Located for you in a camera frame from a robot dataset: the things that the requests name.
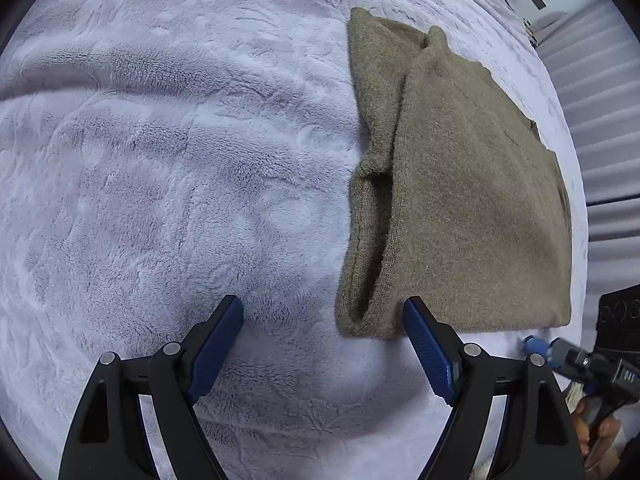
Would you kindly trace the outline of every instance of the knit garment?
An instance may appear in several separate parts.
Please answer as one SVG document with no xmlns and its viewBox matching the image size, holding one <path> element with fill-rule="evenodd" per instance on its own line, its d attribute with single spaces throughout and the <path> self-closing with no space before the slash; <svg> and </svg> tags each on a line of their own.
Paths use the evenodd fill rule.
<svg viewBox="0 0 640 480">
<path fill-rule="evenodd" d="M 439 27 L 355 8 L 348 32 L 370 145 L 351 181 L 338 328 L 398 336 L 412 295 L 459 332 L 567 324 L 569 201 L 536 124 Z"/>
</svg>

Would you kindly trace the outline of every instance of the fleece blanket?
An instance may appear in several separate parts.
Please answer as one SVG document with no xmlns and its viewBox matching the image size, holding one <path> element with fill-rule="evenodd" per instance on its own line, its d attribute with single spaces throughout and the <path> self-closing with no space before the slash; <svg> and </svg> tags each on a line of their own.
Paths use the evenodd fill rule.
<svg viewBox="0 0 640 480">
<path fill-rule="evenodd" d="M 348 183 L 367 145 L 349 68 L 352 7 L 440 26 L 538 123 L 570 197 L 573 317 L 537 334 L 579 341 L 578 161 L 509 4 L 34 4 L 0 58 L 0 415 L 45 480 L 99 356 L 180 339 L 225 293 L 242 298 L 246 321 L 196 412 L 230 480 L 418 476 L 448 408 L 407 340 L 343 337 L 334 319 Z M 517 356 L 524 335 L 462 338 Z M 143 407 L 171 478 L 144 397 Z"/>
</svg>

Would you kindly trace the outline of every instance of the bed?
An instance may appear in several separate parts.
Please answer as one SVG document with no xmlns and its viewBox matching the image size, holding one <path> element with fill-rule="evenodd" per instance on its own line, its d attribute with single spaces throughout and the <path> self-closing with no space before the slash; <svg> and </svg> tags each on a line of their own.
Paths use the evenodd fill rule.
<svg viewBox="0 0 640 480">
<path fill-rule="evenodd" d="M 511 0 L 38 0 L 0 58 L 0 416 L 56 478 L 98 357 L 245 326 L 196 413 L 230 479 L 416 478 L 447 419 L 406 340 L 345 338 L 334 298 L 363 150 L 350 9 L 475 59 L 556 152 L 580 341 L 587 216 L 546 69 Z M 526 332 L 463 335 L 518 356 Z M 494 402 L 478 462 L 500 426 Z M 173 473 L 143 399 L 162 478 Z"/>
</svg>

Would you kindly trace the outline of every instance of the silver screw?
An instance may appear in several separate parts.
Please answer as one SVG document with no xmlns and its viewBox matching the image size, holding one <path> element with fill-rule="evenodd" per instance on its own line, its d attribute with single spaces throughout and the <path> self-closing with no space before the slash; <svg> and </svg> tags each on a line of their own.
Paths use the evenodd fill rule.
<svg viewBox="0 0 640 480">
<path fill-rule="evenodd" d="M 116 354 L 114 354 L 113 352 L 105 352 L 100 356 L 100 362 L 103 365 L 110 365 L 111 363 L 113 363 L 115 358 Z"/>
<path fill-rule="evenodd" d="M 465 345 L 465 354 L 471 357 L 478 357 L 482 353 L 482 349 L 476 343 L 468 343 Z"/>
<path fill-rule="evenodd" d="M 167 343 L 162 351 L 167 355 L 176 355 L 180 351 L 180 343 Z"/>
<path fill-rule="evenodd" d="M 546 359 L 540 354 L 531 354 L 529 356 L 529 359 L 536 366 L 542 366 L 544 363 L 546 363 Z"/>
</svg>

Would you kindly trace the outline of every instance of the human hand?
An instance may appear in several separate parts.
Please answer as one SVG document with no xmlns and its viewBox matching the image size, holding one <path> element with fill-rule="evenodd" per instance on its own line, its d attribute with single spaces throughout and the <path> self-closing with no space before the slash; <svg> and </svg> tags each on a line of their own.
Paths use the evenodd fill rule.
<svg viewBox="0 0 640 480">
<path fill-rule="evenodd" d="M 580 442 L 580 451 L 582 452 L 582 456 L 586 457 L 589 450 L 589 427 L 587 423 L 582 420 L 581 414 L 584 412 L 586 407 L 585 399 L 581 399 L 578 402 L 578 406 L 575 411 L 572 413 L 571 418 L 574 422 L 575 433 L 578 435 L 578 441 Z M 616 435 L 620 431 L 620 421 L 615 417 L 610 416 L 606 418 L 600 423 L 598 427 L 598 437 L 601 439 L 598 449 L 596 450 L 596 455 L 593 456 L 590 460 L 591 463 L 597 463 L 607 452 L 607 450 L 613 444 L 613 441 L 616 439 Z"/>
</svg>

